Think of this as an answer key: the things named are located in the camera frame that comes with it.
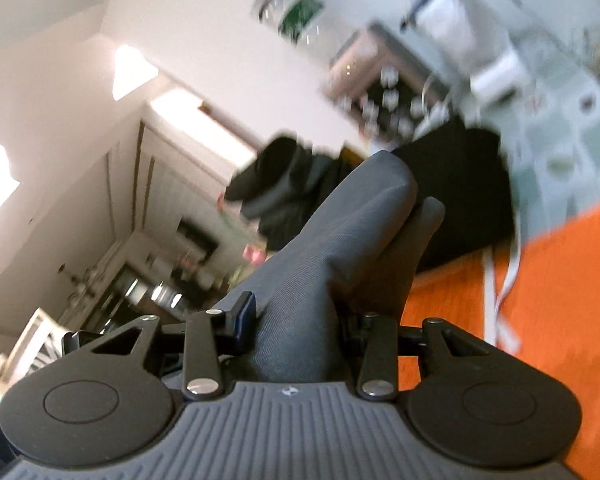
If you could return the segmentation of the clear water bottle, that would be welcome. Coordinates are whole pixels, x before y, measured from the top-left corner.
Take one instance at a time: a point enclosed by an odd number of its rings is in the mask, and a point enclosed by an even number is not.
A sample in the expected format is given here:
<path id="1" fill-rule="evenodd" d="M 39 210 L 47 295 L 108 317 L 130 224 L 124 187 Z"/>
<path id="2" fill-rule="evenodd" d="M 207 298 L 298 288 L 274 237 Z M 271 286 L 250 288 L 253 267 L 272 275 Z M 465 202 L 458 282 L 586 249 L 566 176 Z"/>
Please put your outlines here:
<path id="1" fill-rule="evenodd" d="M 288 44 L 332 58 L 350 36 L 350 30 L 324 0 L 253 0 L 251 15 Z"/>

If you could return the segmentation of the white plastic bag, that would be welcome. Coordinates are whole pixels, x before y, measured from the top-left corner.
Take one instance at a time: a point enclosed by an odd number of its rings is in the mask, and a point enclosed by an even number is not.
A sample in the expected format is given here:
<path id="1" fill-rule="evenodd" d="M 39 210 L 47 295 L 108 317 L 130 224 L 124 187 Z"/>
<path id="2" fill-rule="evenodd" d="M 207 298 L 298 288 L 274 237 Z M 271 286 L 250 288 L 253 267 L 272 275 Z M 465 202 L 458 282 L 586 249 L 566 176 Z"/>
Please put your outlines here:
<path id="1" fill-rule="evenodd" d="M 425 11 L 418 27 L 466 77 L 493 63 L 512 46 L 507 29 L 492 10 L 440 0 Z"/>

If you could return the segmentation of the white power adapter box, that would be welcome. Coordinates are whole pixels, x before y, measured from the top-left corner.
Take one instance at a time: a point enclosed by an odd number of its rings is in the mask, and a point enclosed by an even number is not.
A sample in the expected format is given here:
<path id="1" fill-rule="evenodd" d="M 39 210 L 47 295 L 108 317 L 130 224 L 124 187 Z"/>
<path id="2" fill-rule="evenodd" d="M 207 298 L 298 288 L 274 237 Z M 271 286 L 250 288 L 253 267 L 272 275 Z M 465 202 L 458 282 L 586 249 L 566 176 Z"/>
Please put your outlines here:
<path id="1" fill-rule="evenodd" d="M 527 67 L 514 48 L 469 78 L 470 91 L 480 105 L 489 105 L 522 88 L 530 79 Z"/>

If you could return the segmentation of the stack of dark folded clothes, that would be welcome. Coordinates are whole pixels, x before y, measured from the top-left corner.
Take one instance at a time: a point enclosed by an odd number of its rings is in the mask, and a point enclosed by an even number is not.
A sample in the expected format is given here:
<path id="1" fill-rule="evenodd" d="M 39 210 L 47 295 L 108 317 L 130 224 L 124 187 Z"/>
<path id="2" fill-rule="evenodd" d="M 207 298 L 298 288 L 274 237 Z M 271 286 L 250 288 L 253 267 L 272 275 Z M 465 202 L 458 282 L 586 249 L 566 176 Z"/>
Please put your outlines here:
<path id="1" fill-rule="evenodd" d="M 347 157 L 315 153 L 293 136 L 276 136 L 223 192 L 242 218 L 258 224 L 268 252 L 293 240 L 327 196 L 358 166 Z"/>

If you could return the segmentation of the pink kettlebell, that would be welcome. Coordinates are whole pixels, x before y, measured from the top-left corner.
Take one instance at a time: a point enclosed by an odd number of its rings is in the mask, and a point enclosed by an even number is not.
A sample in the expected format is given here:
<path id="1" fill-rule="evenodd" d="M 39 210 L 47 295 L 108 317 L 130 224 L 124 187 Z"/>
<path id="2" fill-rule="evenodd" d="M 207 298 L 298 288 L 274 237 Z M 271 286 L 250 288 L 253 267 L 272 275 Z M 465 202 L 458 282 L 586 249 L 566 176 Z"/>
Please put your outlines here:
<path id="1" fill-rule="evenodd" d="M 260 266 L 268 258 L 268 253 L 261 247 L 249 244 L 244 248 L 242 258 L 244 258 L 250 266 Z"/>

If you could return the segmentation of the large black folded garment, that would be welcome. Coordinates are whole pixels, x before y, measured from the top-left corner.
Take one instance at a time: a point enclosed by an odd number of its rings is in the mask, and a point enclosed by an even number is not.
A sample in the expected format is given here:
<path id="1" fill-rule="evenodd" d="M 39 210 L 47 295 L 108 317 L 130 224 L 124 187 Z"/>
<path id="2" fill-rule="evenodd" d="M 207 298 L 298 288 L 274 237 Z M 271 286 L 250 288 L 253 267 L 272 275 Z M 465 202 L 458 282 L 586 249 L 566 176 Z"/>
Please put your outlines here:
<path id="1" fill-rule="evenodd" d="M 509 173 L 501 138 L 489 129 L 449 122 L 392 151 L 406 163 L 418 197 L 445 208 L 417 270 L 437 269 L 457 258 L 508 240 L 515 233 Z"/>

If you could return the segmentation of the grey trousers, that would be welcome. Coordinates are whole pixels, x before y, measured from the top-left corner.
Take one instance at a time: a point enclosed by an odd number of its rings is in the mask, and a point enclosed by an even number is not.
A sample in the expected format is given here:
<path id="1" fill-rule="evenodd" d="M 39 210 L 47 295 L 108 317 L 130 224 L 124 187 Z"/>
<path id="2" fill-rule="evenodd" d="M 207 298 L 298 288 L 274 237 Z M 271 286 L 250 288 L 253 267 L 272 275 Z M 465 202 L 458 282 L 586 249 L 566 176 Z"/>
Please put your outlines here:
<path id="1" fill-rule="evenodd" d="M 224 377 L 340 382 L 353 361 L 351 323 L 368 312 L 399 321 L 416 269 L 444 217 L 418 195 L 407 164 L 382 151 L 351 172 L 302 231 L 218 304 L 253 292 L 253 349 L 225 359 Z"/>

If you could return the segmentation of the pink water dispenser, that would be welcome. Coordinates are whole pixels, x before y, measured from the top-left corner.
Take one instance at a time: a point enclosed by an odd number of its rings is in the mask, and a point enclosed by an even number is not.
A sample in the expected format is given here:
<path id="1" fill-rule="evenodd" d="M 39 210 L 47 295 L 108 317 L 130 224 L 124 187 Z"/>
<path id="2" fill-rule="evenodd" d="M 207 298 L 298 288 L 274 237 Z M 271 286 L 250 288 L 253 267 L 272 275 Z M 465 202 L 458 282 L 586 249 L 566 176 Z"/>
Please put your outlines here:
<path id="1" fill-rule="evenodd" d="M 450 89 L 389 29 L 373 22 L 340 50 L 322 92 L 364 136 L 408 142 Z"/>

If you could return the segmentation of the orange patterned table mat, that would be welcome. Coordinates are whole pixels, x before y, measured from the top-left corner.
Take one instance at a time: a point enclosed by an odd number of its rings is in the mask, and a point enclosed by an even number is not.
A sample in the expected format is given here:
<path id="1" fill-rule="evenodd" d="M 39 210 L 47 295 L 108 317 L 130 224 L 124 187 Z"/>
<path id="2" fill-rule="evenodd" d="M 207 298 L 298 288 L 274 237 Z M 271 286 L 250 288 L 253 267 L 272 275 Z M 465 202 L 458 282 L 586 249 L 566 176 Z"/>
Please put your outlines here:
<path id="1" fill-rule="evenodd" d="M 420 274 L 402 324 L 434 316 L 482 337 L 483 281 L 481 252 Z M 501 312 L 520 338 L 518 359 L 580 401 L 582 427 L 567 464 L 583 479 L 600 479 L 600 206 L 522 248 Z"/>

